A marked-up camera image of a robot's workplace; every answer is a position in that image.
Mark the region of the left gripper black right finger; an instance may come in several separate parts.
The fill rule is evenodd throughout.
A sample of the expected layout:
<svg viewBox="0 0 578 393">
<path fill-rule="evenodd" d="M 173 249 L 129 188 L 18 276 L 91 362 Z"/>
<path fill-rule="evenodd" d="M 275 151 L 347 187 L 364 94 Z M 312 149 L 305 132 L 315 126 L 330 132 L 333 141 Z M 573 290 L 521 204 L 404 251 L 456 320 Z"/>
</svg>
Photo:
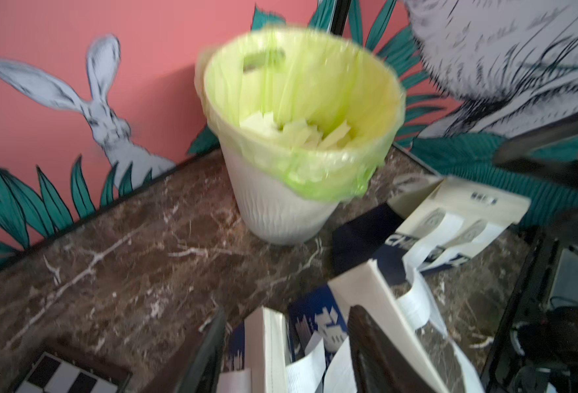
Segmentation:
<svg viewBox="0 0 578 393">
<path fill-rule="evenodd" d="M 352 306 L 347 323 L 357 391 L 431 393 L 363 306 Z"/>
</svg>

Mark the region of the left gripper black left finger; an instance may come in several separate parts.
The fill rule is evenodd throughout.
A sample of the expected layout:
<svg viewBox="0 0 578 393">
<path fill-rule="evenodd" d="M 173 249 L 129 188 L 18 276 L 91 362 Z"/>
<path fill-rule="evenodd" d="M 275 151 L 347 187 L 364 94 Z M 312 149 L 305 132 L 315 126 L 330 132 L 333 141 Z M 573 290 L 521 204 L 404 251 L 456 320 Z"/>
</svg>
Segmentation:
<svg viewBox="0 0 578 393">
<path fill-rule="evenodd" d="M 216 392 L 222 369 L 226 314 L 218 308 L 201 330 L 187 336 L 142 392 Z"/>
</svg>

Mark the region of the navy white paper bag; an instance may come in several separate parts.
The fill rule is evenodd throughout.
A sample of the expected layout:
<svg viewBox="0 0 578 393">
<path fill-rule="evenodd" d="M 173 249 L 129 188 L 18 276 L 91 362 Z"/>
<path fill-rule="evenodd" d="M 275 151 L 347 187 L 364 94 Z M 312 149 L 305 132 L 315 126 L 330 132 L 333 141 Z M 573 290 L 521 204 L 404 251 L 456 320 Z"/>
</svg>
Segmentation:
<svg viewBox="0 0 578 393">
<path fill-rule="evenodd" d="M 313 334 L 305 356 L 295 360 L 285 315 L 261 307 L 233 330 L 224 367 L 218 392 L 321 392 L 324 340 Z"/>
<path fill-rule="evenodd" d="M 400 194 L 333 232 L 333 271 L 375 260 L 390 285 L 468 263 L 528 212 L 528 197 L 457 177 L 404 175 Z"/>
<path fill-rule="evenodd" d="M 464 392 L 484 390 L 477 370 L 449 336 L 433 295 L 418 270 L 412 287 L 395 298 L 375 260 L 370 260 L 329 281 L 287 307 L 288 317 L 305 351 L 315 333 L 324 340 L 326 371 L 321 392 L 359 392 L 351 359 L 347 323 L 352 306 L 363 306 L 397 350 L 433 392 L 447 392 L 441 375 L 417 337 L 417 330 L 431 324 L 444 337 L 459 365 Z"/>
</svg>

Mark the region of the black white checkerboard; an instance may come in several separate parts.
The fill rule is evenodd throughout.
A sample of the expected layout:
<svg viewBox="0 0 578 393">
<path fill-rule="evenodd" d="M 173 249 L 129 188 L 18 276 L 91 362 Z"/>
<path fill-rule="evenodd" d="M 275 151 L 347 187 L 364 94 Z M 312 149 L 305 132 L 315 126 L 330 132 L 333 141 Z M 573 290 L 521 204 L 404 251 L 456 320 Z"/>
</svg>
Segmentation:
<svg viewBox="0 0 578 393">
<path fill-rule="evenodd" d="M 49 342 L 38 348 L 8 391 L 49 393 L 117 393 L 132 373 L 95 355 Z"/>
</svg>

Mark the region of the white ribbed trash bin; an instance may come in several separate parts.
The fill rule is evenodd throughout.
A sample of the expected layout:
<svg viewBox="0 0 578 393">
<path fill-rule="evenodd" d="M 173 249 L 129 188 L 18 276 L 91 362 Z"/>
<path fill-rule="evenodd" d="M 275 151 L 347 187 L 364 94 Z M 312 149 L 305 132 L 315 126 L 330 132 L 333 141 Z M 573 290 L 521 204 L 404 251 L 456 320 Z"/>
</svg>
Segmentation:
<svg viewBox="0 0 578 393">
<path fill-rule="evenodd" d="M 249 164 L 220 144 L 238 209 L 246 227 L 260 239 L 295 246 L 314 237 L 336 210 L 336 202 L 304 199 L 283 182 Z"/>
</svg>

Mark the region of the yellow-green plastic bin liner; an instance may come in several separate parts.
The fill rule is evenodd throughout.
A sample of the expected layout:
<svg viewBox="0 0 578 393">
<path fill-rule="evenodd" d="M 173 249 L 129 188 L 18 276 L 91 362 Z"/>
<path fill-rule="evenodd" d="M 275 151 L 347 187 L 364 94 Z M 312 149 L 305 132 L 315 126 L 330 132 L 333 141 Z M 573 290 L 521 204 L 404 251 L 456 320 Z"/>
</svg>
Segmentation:
<svg viewBox="0 0 578 393">
<path fill-rule="evenodd" d="M 221 144 L 298 196 L 340 202 L 364 195 L 405 120 L 396 73 L 364 47 L 316 29 L 269 26 L 200 54 L 195 88 Z M 256 114 L 305 121 L 316 148 L 243 129 Z"/>
</svg>

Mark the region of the black mounting rail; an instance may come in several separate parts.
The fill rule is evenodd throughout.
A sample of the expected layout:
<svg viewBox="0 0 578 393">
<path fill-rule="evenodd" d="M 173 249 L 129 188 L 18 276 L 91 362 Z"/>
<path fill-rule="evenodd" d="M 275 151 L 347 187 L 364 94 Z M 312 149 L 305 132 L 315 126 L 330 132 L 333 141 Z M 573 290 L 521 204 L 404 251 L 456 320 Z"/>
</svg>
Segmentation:
<svg viewBox="0 0 578 393">
<path fill-rule="evenodd" d="M 487 392 L 578 392 L 578 247 L 538 229 L 481 381 Z"/>
</svg>

